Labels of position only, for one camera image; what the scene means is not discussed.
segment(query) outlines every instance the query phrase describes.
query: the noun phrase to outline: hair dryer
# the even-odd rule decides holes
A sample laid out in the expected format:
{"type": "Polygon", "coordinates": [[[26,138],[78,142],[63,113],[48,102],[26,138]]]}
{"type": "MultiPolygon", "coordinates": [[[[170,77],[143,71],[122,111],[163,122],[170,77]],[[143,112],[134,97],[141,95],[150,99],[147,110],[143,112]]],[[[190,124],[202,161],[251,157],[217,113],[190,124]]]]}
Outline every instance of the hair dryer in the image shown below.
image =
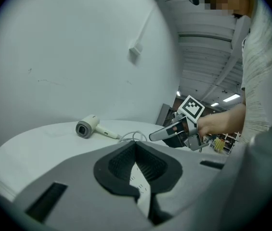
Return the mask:
{"type": "Polygon", "coordinates": [[[91,134],[94,132],[94,130],[98,131],[99,133],[102,133],[103,135],[106,135],[110,138],[114,139],[120,139],[121,136],[119,136],[116,133],[113,133],[99,125],[99,118],[95,115],[89,115],[86,118],[79,121],[76,125],[76,133],[87,139],[91,136],[91,134]]]}

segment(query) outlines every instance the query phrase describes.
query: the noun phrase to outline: person's arm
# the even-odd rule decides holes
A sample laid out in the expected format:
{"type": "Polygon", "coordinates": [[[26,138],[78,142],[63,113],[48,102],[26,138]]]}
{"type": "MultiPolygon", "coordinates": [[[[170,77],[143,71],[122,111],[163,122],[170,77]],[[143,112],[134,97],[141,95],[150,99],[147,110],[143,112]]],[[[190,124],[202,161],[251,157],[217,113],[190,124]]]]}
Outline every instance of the person's arm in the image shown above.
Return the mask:
{"type": "Polygon", "coordinates": [[[234,133],[243,130],[246,114],[246,97],[234,108],[198,119],[198,132],[201,137],[207,134],[234,133]]]}

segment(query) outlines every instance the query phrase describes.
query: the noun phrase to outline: ceiling light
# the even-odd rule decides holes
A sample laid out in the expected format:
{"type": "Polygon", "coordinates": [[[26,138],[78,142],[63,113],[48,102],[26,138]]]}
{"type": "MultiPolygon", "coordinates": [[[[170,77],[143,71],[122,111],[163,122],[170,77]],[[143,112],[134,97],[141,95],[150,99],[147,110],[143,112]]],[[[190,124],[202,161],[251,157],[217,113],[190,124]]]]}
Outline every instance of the ceiling light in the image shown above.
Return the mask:
{"type": "Polygon", "coordinates": [[[239,98],[239,97],[240,97],[240,95],[234,94],[234,95],[231,96],[230,98],[227,98],[227,99],[225,99],[225,100],[223,100],[223,101],[224,101],[224,102],[228,102],[228,101],[231,101],[231,100],[236,99],[236,98],[239,98]]]}

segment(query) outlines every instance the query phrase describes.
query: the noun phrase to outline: power cord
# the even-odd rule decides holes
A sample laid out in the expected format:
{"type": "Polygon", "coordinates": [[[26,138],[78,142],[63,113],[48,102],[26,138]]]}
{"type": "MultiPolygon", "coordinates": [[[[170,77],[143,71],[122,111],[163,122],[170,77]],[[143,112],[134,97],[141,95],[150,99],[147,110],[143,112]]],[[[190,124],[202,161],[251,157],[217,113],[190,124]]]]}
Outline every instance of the power cord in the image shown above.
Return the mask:
{"type": "Polygon", "coordinates": [[[122,141],[143,141],[143,137],[145,138],[145,141],[147,141],[147,137],[140,131],[134,131],[134,132],[129,132],[129,133],[126,133],[124,134],[120,140],[118,141],[118,144],[121,143],[122,141]],[[140,139],[137,139],[135,138],[135,134],[139,133],[141,135],[141,138],[140,139]],[[125,136],[129,135],[129,134],[132,134],[132,138],[124,138],[125,136]]]}

